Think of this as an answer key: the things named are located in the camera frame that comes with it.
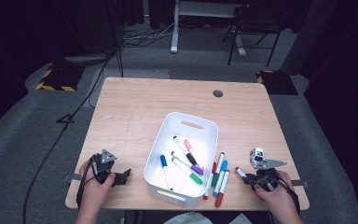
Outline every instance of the chair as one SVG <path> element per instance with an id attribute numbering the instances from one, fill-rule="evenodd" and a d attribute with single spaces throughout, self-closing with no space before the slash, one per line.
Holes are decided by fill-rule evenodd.
<path id="1" fill-rule="evenodd" d="M 223 38 L 224 42 L 229 34 L 233 35 L 227 65 L 231 64 L 232 51 L 234 50 L 237 35 L 262 35 L 256 42 L 256 45 L 258 45 L 267 35 L 275 34 L 276 37 L 271 48 L 246 47 L 247 49 L 271 49 L 266 64 L 266 66 L 269 66 L 281 30 L 282 27 L 278 23 L 278 20 L 268 3 L 261 0 L 244 0 L 241 7 L 236 7 L 234 9 L 234 22 L 229 26 L 228 31 Z"/>

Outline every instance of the container handle cutout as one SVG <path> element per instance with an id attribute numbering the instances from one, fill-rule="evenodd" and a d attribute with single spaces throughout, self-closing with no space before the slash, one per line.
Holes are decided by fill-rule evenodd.
<path id="1" fill-rule="evenodd" d="M 165 196 L 168 196 L 168 197 L 172 197 L 172 198 L 180 200 L 180 201 L 185 201 L 186 200 L 186 198 L 171 194 L 169 192 L 166 192 L 166 191 L 163 191 L 163 190 L 160 190 L 160 189 L 157 190 L 157 193 L 165 195 Z"/>
<path id="2" fill-rule="evenodd" d="M 204 127 L 199 125 L 199 124 L 195 124 L 195 123 L 192 123 L 192 122 L 188 122 L 188 121 L 185 121 L 185 120 L 182 120 L 181 123 L 185 126 L 188 126 L 188 127 L 191 127 L 191 128 L 195 128 L 195 129 L 200 129 L 200 130 L 203 130 Z"/>

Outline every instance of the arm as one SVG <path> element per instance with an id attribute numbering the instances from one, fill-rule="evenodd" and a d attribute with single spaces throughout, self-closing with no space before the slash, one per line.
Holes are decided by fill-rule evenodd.
<path id="1" fill-rule="evenodd" d="M 83 176 L 85 173 L 88 163 L 89 162 L 86 161 L 80 167 L 80 176 Z M 103 206 L 107 193 L 115 181 L 116 175 L 114 173 L 110 174 L 103 184 L 98 183 L 93 177 L 94 174 L 92 173 L 92 168 L 90 168 L 86 175 L 86 181 L 89 180 L 89 182 L 84 187 L 82 203 L 75 224 L 97 223 L 98 213 Z"/>
<path id="2" fill-rule="evenodd" d="M 292 181 L 289 175 L 282 171 L 277 171 L 281 179 L 283 179 L 288 187 L 292 190 L 293 188 Z M 301 220 L 301 217 L 298 215 L 295 203 L 293 202 L 292 197 L 287 192 L 287 190 L 278 185 L 278 187 L 273 191 L 265 191 L 260 187 L 255 188 L 255 194 L 264 202 L 267 203 L 271 213 L 280 220 L 283 224 L 300 224 L 304 223 Z"/>

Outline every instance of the white container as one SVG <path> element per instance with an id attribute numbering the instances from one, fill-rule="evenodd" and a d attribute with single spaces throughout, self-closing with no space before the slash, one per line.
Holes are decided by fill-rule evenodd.
<path id="1" fill-rule="evenodd" d="M 185 153 L 173 141 L 173 138 L 186 149 L 184 140 L 187 139 L 193 147 L 192 154 L 200 167 L 204 168 L 203 175 L 196 174 L 202 184 L 196 183 L 182 169 L 172 162 L 172 152 L 182 161 L 188 161 Z M 156 198 L 176 203 L 184 207 L 193 207 L 198 204 L 207 189 L 209 176 L 211 175 L 214 154 L 217 146 L 217 125 L 207 119 L 200 119 L 187 114 L 172 112 L 169 114 L 156 138 L 150 151 L 144 170 L 145 180 L 149 192 Z M 167 161 L 167 177 L 172 183 L 173 190 L 169 190 L 162 169 L 160 156 L 164 155 Z"/>

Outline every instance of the desk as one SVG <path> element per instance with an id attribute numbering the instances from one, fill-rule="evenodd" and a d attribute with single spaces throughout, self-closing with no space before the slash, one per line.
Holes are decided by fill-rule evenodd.
<path id="1" fill-rule="evenodd" d="M 222 97 L 213 96 L 220 90 Z M 192 208 L 168 203 L 148 193 L 144 168 L 165 117 L 182 112 L 216 123 L 219 137 L 215 160 L 225 152 L 232 171 L 219 208 L 214 196 Z M 265 87 L 257 83 L 190 81 L 147 78 L 108 77 L 102 87 L 75 172 L 91 155 L 105 148 L 118 157 L 113 171 L 131 168 L 125 186 L 115 186 L 104 208 L 127 210 L 267 210 L 249 186 L 234 172 L 236 166 L 255 174 L 249 162 L 254 147 L 265 149 L 267 159 L 287 161 L 280 170 L 299 179 L 293 158 L 286 145 L 280 124 Z M 77 208 L 79 181 L 72 181 L 66 205 Z M 301 209 L 310 204 L 303 187 L 296 187 Z"/>
<path id="2" fill-rule="evenodd" d="M 177 53 L 179 40 L 179 16 L 202 16 L 218 18 L 234 18 L 234 8 L 241 4 L 208 3 L 208 2 L 187 2 L 176 0 L 174 13 L 174 26 L 171 43 L 171 53 Z M 241 38 L 235 39 L 237 46 L 243 46 Z M 245 48 L 239 47 L 241 57 L 246 56 Z"/>

